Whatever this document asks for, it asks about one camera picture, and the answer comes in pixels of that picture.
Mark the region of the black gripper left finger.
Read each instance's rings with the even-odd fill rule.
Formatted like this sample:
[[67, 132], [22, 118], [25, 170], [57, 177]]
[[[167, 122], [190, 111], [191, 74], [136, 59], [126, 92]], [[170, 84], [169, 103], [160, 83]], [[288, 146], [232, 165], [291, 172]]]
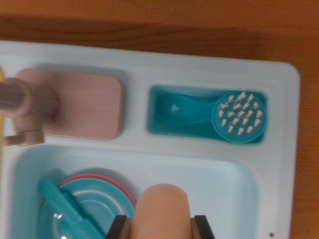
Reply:
[[106, 239], [129, 239], [131, 223], [131, 218], [126, 215], [115, 216]]

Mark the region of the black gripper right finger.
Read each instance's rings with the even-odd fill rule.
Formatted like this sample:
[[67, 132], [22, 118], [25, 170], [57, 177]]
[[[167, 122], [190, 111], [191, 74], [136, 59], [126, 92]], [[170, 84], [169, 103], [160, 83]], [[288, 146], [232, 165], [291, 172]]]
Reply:
[[194, 218], [191, 218], [191, 226], [194, 239], [215, 239], [205, 215], [196, 215]]

